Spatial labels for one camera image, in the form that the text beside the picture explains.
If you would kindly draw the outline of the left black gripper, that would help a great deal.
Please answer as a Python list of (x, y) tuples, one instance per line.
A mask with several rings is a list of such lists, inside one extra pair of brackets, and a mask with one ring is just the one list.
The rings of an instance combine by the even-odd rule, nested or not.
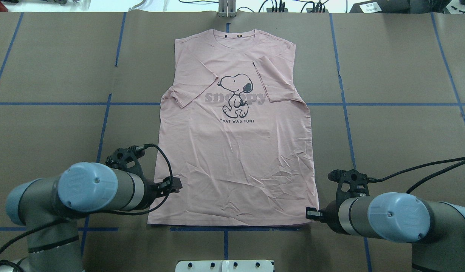
[(144, 193), (141, 200), (141, 209), (147, 209), (153, 204), (156, 198), (163, 198), (170, 193), (178, 193), (183, 188), (179, 177), (165, 177), (160, 182), (144, 178)]

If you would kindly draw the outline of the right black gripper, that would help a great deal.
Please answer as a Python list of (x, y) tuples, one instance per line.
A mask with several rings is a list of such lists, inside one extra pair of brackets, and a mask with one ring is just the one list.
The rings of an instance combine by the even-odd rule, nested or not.
[(332, 201), (326, 208), (320, 210), (317, 210), (314, 207), (307, 207), (306, 215), (309, 220), (321, 221), (322, 223), (327, 224), (331, 230), (340, 231), (336, 201)]

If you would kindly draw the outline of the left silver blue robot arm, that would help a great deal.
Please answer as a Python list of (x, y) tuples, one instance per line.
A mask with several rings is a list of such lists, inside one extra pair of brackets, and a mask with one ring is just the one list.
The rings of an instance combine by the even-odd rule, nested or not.
[(95, 213), (144, 215), (182, 188), (178, 177), (154, 183), (98, 162), (14, 188), (6, 213), (25, 233), (0, 248), (0, 272), (84, 272), (77, 221)]

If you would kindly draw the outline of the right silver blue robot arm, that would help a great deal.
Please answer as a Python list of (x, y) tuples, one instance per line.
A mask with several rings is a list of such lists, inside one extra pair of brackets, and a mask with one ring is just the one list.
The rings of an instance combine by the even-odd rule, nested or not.
[(465, 207), (388, 192), (307, 207), (305, 216), (339, 234), (411, 244), (413, 272), (465, 272)]

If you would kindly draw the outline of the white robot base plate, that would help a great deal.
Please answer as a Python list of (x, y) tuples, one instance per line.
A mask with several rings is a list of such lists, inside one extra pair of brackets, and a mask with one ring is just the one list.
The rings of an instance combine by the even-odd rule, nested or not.
[(274, 272), (271, 260), (184, 260), (176, 272)]

